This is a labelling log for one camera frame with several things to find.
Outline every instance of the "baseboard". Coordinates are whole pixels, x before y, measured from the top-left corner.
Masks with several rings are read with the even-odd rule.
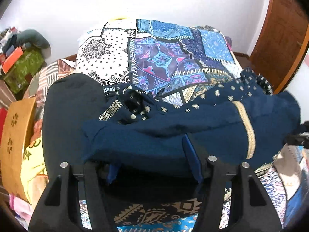
[[[241,52],[233,52],[235,56],[242,56],[245,57],[246,59],[249,60],[250,56],[248,54],[245,53],[241,53]]]

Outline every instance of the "silver bolt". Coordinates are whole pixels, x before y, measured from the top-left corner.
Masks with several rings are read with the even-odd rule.
[[[62,168],[66,168],[67,166],[68,166],[68,163],[66,161],[60,164],[60,167]]]
[[[209,159],[210,161],[212,161],[212,162],[215,162],[215,161],[217,160],[217,157],[216,157],[216,156],[213,156],[213,155],[210,155],[210,156],[208,157],[208,159]]]
[[[243,163],[241,163],[241,165],[244,167],[244,168],[248,168],[248,167],[250,167],[250,165],[249,165],[249,163],[248,162],[243,162]]]

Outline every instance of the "yellow fabric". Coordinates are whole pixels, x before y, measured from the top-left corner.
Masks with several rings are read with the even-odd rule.
[[[37,175],[42,178],[34,180]],[[24,160],[21,165],[20,179],[24,192],[30,204],[36,206],[48,182],[42,147],[42,137],[37,138],[24,151]]]

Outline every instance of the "white wall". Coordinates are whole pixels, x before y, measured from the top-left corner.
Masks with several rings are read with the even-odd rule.
[[[261,12],[261,15],[260,15],[260,20],[257,24],[256,31],[254,33],[254,36],[253,36],[252,41],[250,43],[250,46],[249,46],[249,48],[246,52],[249,56],[252,54],[253,49],[255,47],[255,44],[256,44],[259,36],[260,36],[261,30],[262,30],[262,27],[263,27],[263,24],[264,24],[264,21],[265,21],[265,17],[266,17],[266,14],[267,14],[268,5],[269,5],[269,0],[264,0],[262,12]]]
[[[247,52],[263,6],[264,0],[13,0],[0,30],[16,26],[39,31],[52,47],[48,63],[75,54],[78,37],[92,25],[123,15],[186,26],[208,24],[232,38],[234,51]]]
[[[300,65],[296,75],[287,86],[289,91],[298,101],[301,109],[301,121],[309,120],[309,51]]]

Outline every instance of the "light blue fabric patch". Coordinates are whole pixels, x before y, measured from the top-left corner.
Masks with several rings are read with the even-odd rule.
[[[207,30],[200,30],[205,55],[217,61],[235,63],[224,37],[218,33]]]
[[[137,20],[138,33],[147,32],[152,36],[162,39],[193,39],[193,34],[189,27],[178,24],[166,23],[155,20]]]

